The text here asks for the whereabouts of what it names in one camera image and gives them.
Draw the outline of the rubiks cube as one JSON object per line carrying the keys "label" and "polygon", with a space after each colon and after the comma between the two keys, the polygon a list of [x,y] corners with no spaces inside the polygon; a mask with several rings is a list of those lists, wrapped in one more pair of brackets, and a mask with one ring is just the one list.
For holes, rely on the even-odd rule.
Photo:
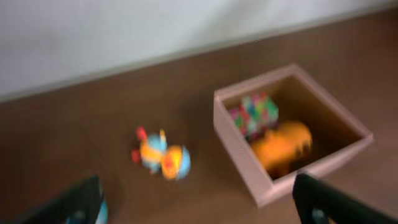
{"label": "rubiks cube", "polygon": [[242,97],[239,112],[243,119],[239,128],[245,137],[274,125],[279,118],[279,108],[264,91]]}
{"label": "rubiks cube", "polygon": [[246,139],[252,140],[257,136],[257,123],[242,106],[232,108],[228,112],[240,133]]}

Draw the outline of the orange and blue duck toy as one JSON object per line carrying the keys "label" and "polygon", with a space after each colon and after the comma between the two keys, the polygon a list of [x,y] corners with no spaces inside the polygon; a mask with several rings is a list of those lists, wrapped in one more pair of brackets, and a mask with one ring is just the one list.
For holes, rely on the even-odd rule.
{"label": "orange and blue duck toy", "polygon": [[141,163],[151,174],[161,171],[167,180],[186,178],[191,169],[191,158],[184,145],[168,145],[165,131],[147,134],[144,127],[136,129],[139,145],[131,151],[133,163]]}

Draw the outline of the orange pig toy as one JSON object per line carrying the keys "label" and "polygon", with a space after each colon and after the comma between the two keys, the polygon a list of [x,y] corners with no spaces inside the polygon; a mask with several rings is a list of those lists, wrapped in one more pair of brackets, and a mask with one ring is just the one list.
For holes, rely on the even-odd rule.
{"label": "orange pig toy", "polygon": [[250,143],[259,163],[273,179],[287,175],[291,163],[307,157],[312,145],[310,128],[300,121],[284,122]]}

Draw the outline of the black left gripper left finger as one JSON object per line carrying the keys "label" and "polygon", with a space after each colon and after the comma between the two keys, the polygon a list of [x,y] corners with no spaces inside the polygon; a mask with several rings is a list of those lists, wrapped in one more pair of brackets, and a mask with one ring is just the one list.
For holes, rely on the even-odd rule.
{"label": "black left gripper left finger", "polygon": [[87,214],[86,223],[94,224],[104,192],[97,175],[73,185],[54,199],[12,219],[13,223],[64,223],[75,212]]}

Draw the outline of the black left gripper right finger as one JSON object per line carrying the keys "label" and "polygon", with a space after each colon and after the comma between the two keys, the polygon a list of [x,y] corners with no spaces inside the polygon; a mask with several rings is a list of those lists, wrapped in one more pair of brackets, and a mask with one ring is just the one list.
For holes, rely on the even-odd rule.
{"label": "black left gripper right finger", "polygon": [[305,173],[296,176],[292,195],[302,223],[397,223],[397,218]]}

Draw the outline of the beige cardboard box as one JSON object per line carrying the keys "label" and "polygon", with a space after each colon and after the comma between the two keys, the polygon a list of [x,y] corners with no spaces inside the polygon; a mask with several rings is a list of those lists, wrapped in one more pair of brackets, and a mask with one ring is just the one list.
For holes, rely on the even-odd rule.
{"label": "beige cardboard box", "polygon": [[[242,97],[260,91],[279,107],[279,121],[299,120],[313,136],[314,152],[276,180],[260,165],[228,113]],[[322,177],[374,141],[373,133],[297,64],[216,90],[213,102],[214,129],[259,208],[291,193],[298,173]]]}

